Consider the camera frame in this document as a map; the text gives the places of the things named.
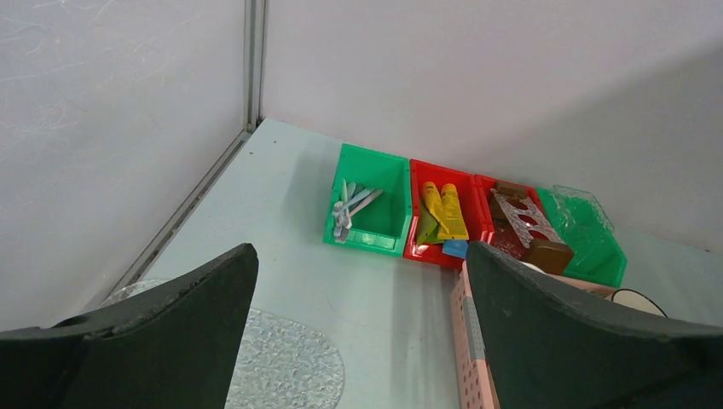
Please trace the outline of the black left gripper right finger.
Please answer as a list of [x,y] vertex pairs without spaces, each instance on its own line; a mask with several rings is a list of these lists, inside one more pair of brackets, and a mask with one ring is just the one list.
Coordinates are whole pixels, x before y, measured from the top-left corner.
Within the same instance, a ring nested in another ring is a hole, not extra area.
[[613,303],[484,242],[466,266],[503,407],[721,407],[719,327]]

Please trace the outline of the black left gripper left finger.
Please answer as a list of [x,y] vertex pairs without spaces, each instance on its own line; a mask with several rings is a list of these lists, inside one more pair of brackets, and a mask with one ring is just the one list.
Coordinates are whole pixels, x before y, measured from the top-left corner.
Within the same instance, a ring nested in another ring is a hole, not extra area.
[[224,407],[258,269],[241,244],[104,308],[4,331],[2,407]]

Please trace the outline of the clear textured toothbrush holder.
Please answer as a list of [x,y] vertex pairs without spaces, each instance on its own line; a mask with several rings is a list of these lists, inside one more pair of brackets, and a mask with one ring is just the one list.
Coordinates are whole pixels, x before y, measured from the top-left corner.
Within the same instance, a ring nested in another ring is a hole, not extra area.
[[590,192],[561,185],[552,187],[552,199],[558,211],[564,236],[613,233],[615,226],[602,204]]

